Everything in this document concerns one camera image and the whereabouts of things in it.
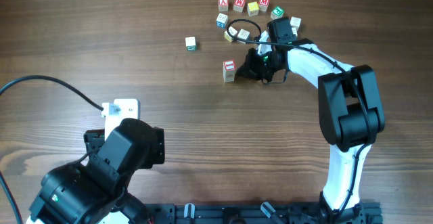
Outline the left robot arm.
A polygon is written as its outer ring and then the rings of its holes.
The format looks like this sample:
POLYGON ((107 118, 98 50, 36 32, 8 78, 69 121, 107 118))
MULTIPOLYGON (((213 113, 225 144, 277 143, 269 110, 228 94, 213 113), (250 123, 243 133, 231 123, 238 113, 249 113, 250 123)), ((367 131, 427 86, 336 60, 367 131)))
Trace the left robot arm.
POLYGON ((110 133, 88 130, 83 138, 88 163, 75 160, 49 171, 29 208, 29 221, 98 223, 120 212, 129 223, 147 223, 145 204, 128 186, 135 171, 164 163, 163 129, 126 118, 110 133))

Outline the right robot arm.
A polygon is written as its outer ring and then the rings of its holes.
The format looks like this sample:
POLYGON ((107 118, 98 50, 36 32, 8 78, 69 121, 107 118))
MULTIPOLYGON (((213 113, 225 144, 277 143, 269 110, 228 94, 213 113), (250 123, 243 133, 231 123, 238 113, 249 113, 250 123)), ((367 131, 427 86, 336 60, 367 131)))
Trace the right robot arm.
POLYGON ((287 219, 367 223, 372 216, 360 201, 359 184, 366 156, 385 127, 373 69, 339 62, 310 39, 299 39, 287 17, 270 21, 253 39, 234 39, 252 45, 237 76, 271 85, 273 75, 283 70, 318 90, 319 126, 330 145, 327 182, 315 214, 289 212, 287 219))

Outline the white blue C block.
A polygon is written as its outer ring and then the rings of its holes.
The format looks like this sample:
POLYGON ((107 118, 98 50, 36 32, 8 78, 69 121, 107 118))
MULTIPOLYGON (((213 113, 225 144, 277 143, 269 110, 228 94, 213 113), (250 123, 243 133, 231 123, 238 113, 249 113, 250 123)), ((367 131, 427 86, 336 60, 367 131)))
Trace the white blue C block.
POLYGON ((223 71, 223 78, 224 79, 233 78, 234 76, 235 76, 235 71, 234 70, 224 70, 223 71))

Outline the red I block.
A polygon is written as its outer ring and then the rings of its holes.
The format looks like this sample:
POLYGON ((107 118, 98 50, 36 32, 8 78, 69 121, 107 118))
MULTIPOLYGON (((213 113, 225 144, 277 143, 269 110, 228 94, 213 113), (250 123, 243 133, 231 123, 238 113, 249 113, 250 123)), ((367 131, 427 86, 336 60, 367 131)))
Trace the red I block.
POLYGON ((223 70, 225 72, 236 70, 235 62, 233 60, 226 60, 223 62, 223 70))

